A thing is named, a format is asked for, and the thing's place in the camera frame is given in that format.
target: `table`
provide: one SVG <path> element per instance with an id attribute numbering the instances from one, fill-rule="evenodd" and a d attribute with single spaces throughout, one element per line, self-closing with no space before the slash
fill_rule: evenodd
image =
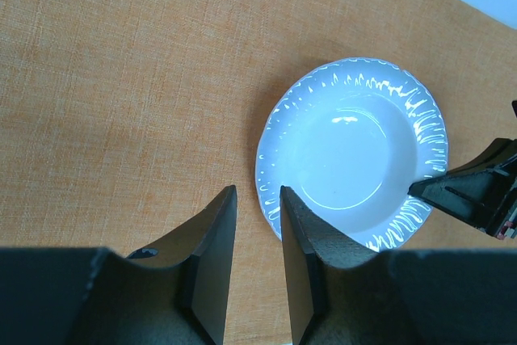
<path id="1" fill-rule="evenodd" d="M 234 183 L 226 343 L 290 341 L 254 158 L 299 77 L 343 57 L 408 69 L 450 167 L 517 137 L 517 34 L 459 0 L 0 0 L 0 41 L 0 244 L 126 255 Z M 440 246 L 515 242 L 434 212 L 406 247 Z"/>

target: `plate rim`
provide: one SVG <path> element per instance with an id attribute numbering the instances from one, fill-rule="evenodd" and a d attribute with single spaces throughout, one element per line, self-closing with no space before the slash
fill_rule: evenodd
<path id="1" fill-rule="evenodd" d="M 277 217 L 275 220 L 270 220 L 269 219 L 268 215 L 266 214 L 266 209 L 264 209 L 264 206 L 263 206 L 263 198 L 262 198 L 263 195 L 261 194 L 261 191 L 260 191 L 260 187 L 264 186 L 264 185 L 260 185 L 259 184 L 259 179 L 260 179 L 259 165 L 261 164 L 261 162 L 260 162 L 260 156 L 261 156 L 260 149 L 263 146 L 264 138 L 267 137 L 267 134 L 266 134 L 266 132 L 267 132 L 267 125 L 268 125 L 268 123 L 271 122 L 272 116 L 278 111 L 278 106 L 284 101 L 284 99 L 287 98 L 287 96 L 289 96 L 292 93 L 292 90 L 297 88 L 298 86 L 300 86 L 301 83 L 304 80 L 306 80 L 307 78 L 311 78 L 315 73 L 319 72 L 320 70 L 328 69 L 329 66 L 332 66 L 332 65 L 339 66 L 339 65 L 344 65 L 346 63 L 352 63 L 352 62 L 358 62 L 358 61 L 364 61 L 365 63 L 376 62 L 376 63 L 378 63 L 380 65 L 387 65 L 387 66 L 389 66 L 389 67 L 391 67 L 391 68 L 393 68 L 395 70 L 400 70 L 406 76 L 411 78 L 413 80 L 413 82 L 416 84 L 416 86 L 418 87 L 417 92 L 414 93 L 415 95 L 417 93 L 419 93 L 419 92 L 423 92 L 423 93 L 427 94 L 431 98 L 432 105 L 434 106 L 434 109 L 435 109 L 435 111 L 437 113 L 437 116 L 439 117 L 439 121 L 441 123 L 441 128 L 443 129 L 443 142 L 441 142 L 440 144 L 441 144 L 441 147 L 443 148 L 443 154 L 444 154 L 444 164 L 443 164 L 444 174 L 445 174 L 445 171 L 447 171 L 447 168 L 448 168 L 448 151 L 449 151 L 449 149 L 448 149 L 447 126 L 445 124 L 445 120 L 443 119 L 442 112 L 440 111 L 440 109 L 438 107 L 438 104 L 436 103 L 435 98 L 433 97 L 431 92 L 412 73 L 410 73 L 409 71 L 407 71 L 405 69 L 402 69 L 400 66 L 395 65 L 392 62 L 389 62 L 389 61 L 386 61 L 386 60 L 382 60 L 380 58 L 374 58 L 374 57 L 348 57 L 348 58 L 342 58 L 342 59 L 339 59 L 337 61 L 332 61 L 332 62 L 323 64 L 323 65 L 320 65 L 317 68 L 312 69 L 310 72 L 308 72 L 303 77 L 298 79 L 295 83 L 293 83 L 286 90 L 286 92 L 282 95 L 282 97 L 275 104 L 275 106 L 271 109 L 271 112 L 270 112 L 269 116 L 267 117 L 266 123 L 264 124 L 263 131 L 262 131 L 262 134 L 260 136 L 260 140 L 259 140 L 258 146 L 257 146 L 256 157 L 255 157 L 254 183 L 255 183 L 255 189 L 256 189 L 256 192 L 257 192 L 257 196 L 258 196 L 258 202 L 259 202 L 259 206 L 260 206 L 260 209 L 261 209 L 261 213 L 263 214 L 263 216 L 266 219 L 267 223 L 269 224 L 269 226 L 271 227 L 271 229 L 273 230 L 273 232 L 275 233 L 275 235 L 277 236 L 277 238 L 279 240 L 282 239 L 281 232 L 279 230 L 277 230 L 276 227 L 274 226 L 274 224 L 275 224 L 274 221 L 280 218 L 280 210 L 279 210 L 279 217 Z M 366 246 L 366 247 L 368 247 L 368 248 L 370 248 L 370 249 L 372 249 L 372 250 L 375 250 L 375 251 L 398 248 L 399 246 L 402 246 L 403 244 L 405 244 L 411 238 L 411 236 L 413 236 L 413 234 L 427 220 L 429 214 L 432 211 L 432 207 L 430 205 L 428 205 L 428 204 L 425 204 L 421 200 L 418 200 L 418 199 L 416 199 L 416 198 L 414 198 L 412 196 L 406 195 L 406 199 L 397 208 L 397 211 L 395 211 L 393 213 L 392 217 L 389 217 L 388 219 L 386 219 L 386 221 L 383 221 L 379 225 L 390 224 L 390 218 L 393 218 L 397 214 L 399 209 L 401 209 L 404 205 L 407 205 L 407 206 L 409 206 L 411 208 L 414 208 L 415 206 L 420 207 L 420 209 L 414 210 L 414 213 L 416 214 L 416 216 L 420 217 L 422 219 L 422 221 L 418 223 L 418 226 L 414 225 L 413 226 L 413 230 L 411 230 L 411 231 L 409 231 L 407 226 L 406 226 L 406 228 L 408 230 L 404 231 L 404 230 L 400 229 L 400 225 L 397 225 L 397 223 L 392 225 L 397 230 L 397 232 L 394 232 L 394 233 L 395 234 L 400 233 L 402 235 L 402 240 L 400 239 L 400 236 L 396 236 L 396 235 L 393 236 L 392 235 L 391 237 L 387 236 L 388 237 L 388 241 L 387 242 L 383 239 L 383 237 L 381 237 L 380 240 L 384 240 L 384 241 L 377 240 L 377 241 L 375 241 L 375 243 L 372 242 L 372 241 L 370 241 L 370 242 L 359 242 L 359 243 L 364 245 L 364 246 Z M 366 232 L 368 232 L 370 230 L 378 229 L 379 225 L 375 225 L 372 228 L 363 230 L 360 233 L 361 234 L 365 234 Z"/>

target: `white paper plate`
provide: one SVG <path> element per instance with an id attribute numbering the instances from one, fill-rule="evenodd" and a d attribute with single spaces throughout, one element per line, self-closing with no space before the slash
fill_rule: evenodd
<path id="1" fill-rule="evenodd" d="M 270 114 L 258 144 L 255 183 L 281 238 L 280 187 L 372 250 L 396 248 L 431 207 L 408 196 L 414 181 L 447 169 L 445 124 L 409 72 L 374 58 L 313 70 Z"/>

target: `orange fabric surface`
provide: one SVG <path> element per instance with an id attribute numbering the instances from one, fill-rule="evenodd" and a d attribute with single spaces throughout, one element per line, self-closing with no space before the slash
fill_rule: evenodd
<path id="1" fill-rule="evenodd" d="M 147 244 L 238 190 L 226 343 L 290 341 L 280 242 L 254 191 L 302 75 L 379 57 L 435 96 L 450 167 L 517 137 L 517 32 L 458 0 L 0 0 L 0 244 Z M 406 247 L 513 246 L 434 212 Z"/>

